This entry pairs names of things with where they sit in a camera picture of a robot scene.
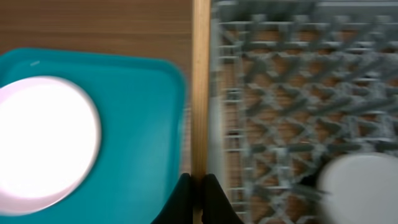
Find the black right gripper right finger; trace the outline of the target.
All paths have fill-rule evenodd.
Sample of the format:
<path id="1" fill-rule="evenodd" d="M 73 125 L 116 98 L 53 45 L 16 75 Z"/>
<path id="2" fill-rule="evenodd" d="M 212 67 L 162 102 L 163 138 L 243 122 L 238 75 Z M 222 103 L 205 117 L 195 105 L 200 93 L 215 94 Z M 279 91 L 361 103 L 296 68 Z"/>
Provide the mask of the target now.
<path id="1" fill-rule="evenodd" d="M 233 210 L 214 174 L 204 176 L 201 185 L 203 224 L 244 224 Z"/>

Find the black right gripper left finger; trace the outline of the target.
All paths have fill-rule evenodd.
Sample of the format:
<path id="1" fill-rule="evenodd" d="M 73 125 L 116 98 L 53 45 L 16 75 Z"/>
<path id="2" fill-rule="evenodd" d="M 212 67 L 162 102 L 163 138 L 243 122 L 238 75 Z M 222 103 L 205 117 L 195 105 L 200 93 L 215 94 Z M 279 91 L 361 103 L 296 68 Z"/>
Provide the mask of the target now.
<path id="1" fill-rule="evenodd" d="M 192 224 L 193 182 L 190 174 L 183 173 L 160 213 L 151 224 Z"/>

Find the white bowl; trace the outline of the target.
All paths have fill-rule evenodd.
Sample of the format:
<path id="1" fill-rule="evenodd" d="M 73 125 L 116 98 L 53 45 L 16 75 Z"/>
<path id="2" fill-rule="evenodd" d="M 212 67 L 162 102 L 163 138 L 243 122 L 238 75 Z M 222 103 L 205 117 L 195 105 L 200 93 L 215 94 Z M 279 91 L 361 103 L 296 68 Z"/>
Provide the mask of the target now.
<path id="1" fill-rule="evenodd" d="M 321 223 L 397 224 L 397 158 L 378 152 L 343 155 L 320 172 Z"/>

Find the wooden chopstick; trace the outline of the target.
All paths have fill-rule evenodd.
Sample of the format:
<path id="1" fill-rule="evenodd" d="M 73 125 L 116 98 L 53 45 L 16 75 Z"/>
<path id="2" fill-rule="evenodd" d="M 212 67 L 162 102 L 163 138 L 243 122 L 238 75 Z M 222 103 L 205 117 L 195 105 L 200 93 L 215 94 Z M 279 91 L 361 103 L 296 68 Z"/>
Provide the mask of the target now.
<path id="1" fill-rule="evenodd" d="M 208 155 L 211 0 L 193 0 L 191 175 L 195 186 L 193 223 L 201 223 L 203 179 Z"/>

